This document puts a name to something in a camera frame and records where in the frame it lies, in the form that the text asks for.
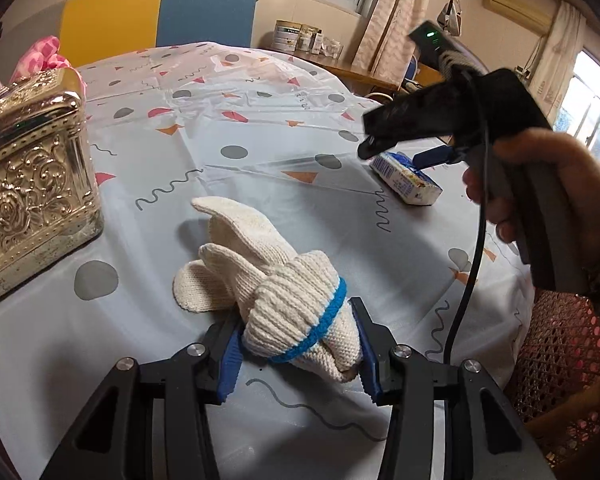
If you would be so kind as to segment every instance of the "human hand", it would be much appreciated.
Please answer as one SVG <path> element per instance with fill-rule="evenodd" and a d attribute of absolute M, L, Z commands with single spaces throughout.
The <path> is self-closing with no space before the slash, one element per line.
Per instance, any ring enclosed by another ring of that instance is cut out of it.
<path fill-rule="evenodd" d="M 564 186 L 576 216 L 580 234 L 582 265 L 600 262 L 600 164 L 586 147 L 568 134 L 558 134 L 543 128 L 530 128 L 493 145 L 498 158 L 509 164 L 548 162 L 555 164 L 558 177 Z M 468 169 L 462 180 L 466 195 L 475 203 L 483 200 L 482 180 Z M 498 197 L 486 205 L 487 220 L 496 224 L 498 237 L 505 243 L 516 239 L 512 222 L 515 204 Z"/>

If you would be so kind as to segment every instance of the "table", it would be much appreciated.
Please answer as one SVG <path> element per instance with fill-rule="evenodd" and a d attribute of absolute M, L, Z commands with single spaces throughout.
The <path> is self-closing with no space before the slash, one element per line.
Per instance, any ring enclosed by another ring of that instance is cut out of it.
<path fill-rule="evenodd" d="M 349 79 L 362 84 L 378 86 L 390 90 L 391 92 L 397 92 L 400 88 L 400 85 L 398 84 L 378 79 L 368 70 L 354 68 L 351 66 L 351 63 L 341 59 L 333 59 L 333 57 L 322 56 L 321 54 L 309 54 L 302 50 L 296 50 L 293 53 L 293 56 L 322 67 L 327 72 L 330 72 L 341 79 Z"/>
<path fill-rule="evenodd" d="M 80 72 L 104 232 L 0 301 L 0 439 L 22 480 L 38 480 L 118 359 L 170 357 L 218 319 L 183 311 L 171 290 L 207 241 L 208 217 L 190 207 L 193 196 L 246 203 L 299 253 L 323 250 L 375 322 L 442 357 L 477 233 L 462 164 L 426 170 L 442 195 L 431 207 L 406 206 L 356 156 L 361 116 L 378 104 L 294 56 L 197 43 Z M 500 384 L 533 301 L 515 251 L 488 227 L 452 353 L 477 358 Z M 359 379 L 327 383 L 253 356 L 228 401 L 207 411 L 223 480 L 375 478 L 390 418 Z"/>

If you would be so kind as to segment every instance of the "air conditioner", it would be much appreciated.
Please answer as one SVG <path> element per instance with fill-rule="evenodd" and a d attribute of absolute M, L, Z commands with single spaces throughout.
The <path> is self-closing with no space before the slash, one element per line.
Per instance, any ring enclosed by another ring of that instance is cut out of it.
<path fill-rule="evenodd" d="M 517 0 L 483 0 L 485 9 L 510 19 L 540 36 L 546 36 L 551 29 L 552 17 L 535 10 Z"/>

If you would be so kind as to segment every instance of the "embossed rose pattern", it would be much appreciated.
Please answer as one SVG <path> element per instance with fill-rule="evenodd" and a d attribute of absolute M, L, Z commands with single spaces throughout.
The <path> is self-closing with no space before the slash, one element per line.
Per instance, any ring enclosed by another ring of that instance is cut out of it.
<path fill-rule="evenodd" d="M 65 158 L 55 136 L 0 163 L 0 256 L 72 212 Z"/>

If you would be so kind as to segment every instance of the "curtain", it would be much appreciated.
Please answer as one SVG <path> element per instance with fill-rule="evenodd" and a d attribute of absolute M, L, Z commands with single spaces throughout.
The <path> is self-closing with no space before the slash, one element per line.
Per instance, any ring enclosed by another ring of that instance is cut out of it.
<path fill-rule="evenodd" d="M 564 95 L 573 77 L 576 56 L 582 50 L 587 20 L 578 9 L 561 2 L 544 45 L 538 67 L 529 83 L 549 124 L 554 124 Z"/>
<path fill-rule="evenodd" d="M 378 0 L 353 66 L 400 84 L 415 45 L 408 34 L 424 20 L 429 0 Z"/>

